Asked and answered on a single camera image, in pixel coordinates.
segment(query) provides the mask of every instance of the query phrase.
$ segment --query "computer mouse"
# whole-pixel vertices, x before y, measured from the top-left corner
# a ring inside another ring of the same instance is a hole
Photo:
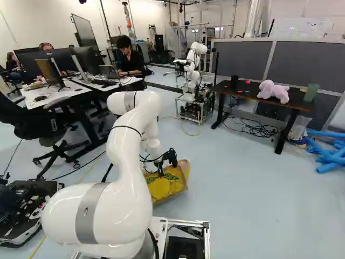
[[[47,96],[38,96],[35,98],[35,101],[42,101],[42,100],[45,100],[47,98],[48,98]]]

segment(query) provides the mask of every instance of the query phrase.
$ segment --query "yellow cable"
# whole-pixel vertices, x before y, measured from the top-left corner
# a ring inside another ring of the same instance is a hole
[[[181,120],[181,129],[182,131],[187,134],[188,136],[191,136],[191,137],[196,137],[198,135],[200,135],[200,132],[201,132],[201,127],[200,127],[200,112],[198,112],[198,133],[196,134],[190,134],[188,133],[184,128],[183,128],[183,120]]]
[[[184,127],[183,127],[183,120],[182,120],[182,119],[179,119],[179,118],[176,118],[176,117],[173,117],[173,116],[165,116],[165,117],[161,117],[160,120],[166,119],[166,118],[172,118],[172,119],[175,119],[175,120],[181,120],[181,129],[182,129],[182,131],[183,131],[185,134],[187,134],[188,136],[196,137],[196,136],[200,135],[200,133],[201,133],[200,112],[198,112],[198,133],[196,133],[196,134],[190,134],[190,133],[188,133],[188,132],[184,129]]]
[[[39,241],[39,245],[38,247],[36,247],[36,249],[33,251],[33,253],[30,255],[29,259],[32,259],[35,254],[37,253],[38,249],[41,247],[41,245],[43,244],[44,240],[46,239],[47,235],[44,235],[44,237],[42,237],[41,241]]]
[[[78,183],[81,183],[82,180],[89,175],[89,173],[93,170],[93,168],[95,167],[95,165],[98,163],[99,159],[103,156],[104,154],[102,154],[101,156],[99,156],[91,165],[91,167],[89,168],[89,170],[79,179]],[[29,259],[32,259],[35,254],[37,253],[38,249],[41,247],[41,245],[43,244],[44,240],[47,238],[47,235],[44,235],[44,237],[42,237],[42,239],[39,241],[38,247],[36,247],[36,249],[32,252],[32,254],[30,255]]]

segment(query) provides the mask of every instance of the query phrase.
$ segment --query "person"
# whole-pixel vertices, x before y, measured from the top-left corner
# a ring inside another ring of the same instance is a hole
[[[52,44],[48,42],[42,42],[41,44],[38,45],[40,50],[53,50],[54,47]]]
[[[122,52],[122,62],[119,63],[119,76],[133,76],[136,74],[145,75],[144,57],[132,49],[130,38],[121,35],[116,46]]]
[[[16,81],[22,81],[22,75],[20,74],[21,67],[19,61],[16,59],[16,56],[13,52],[7,53],[6,59],[6,70],[11,71],[9,73],[9,78]]]

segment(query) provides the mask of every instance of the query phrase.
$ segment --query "woman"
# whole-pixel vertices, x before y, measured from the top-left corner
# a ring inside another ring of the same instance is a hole
[[[16,56],[13,52],[7,53],[6,70],[11,71],[11,73],[9,73],[10,79],[16,81],[23,80],[19,73],[21,71],[19,61],[16,59]]]

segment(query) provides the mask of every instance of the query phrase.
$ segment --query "black shirt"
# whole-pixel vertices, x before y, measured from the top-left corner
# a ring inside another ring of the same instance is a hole
[[[122,55],[122,62],[119,64],[119,69],[124,72],[139,70],[145,75],[144,57],[139,52],[132,50],[130,60],[128,60],[127,56]]]
[[[7,61],[6,62],[6,70],[12,71],[17,67],[17,62],[15,60]]]

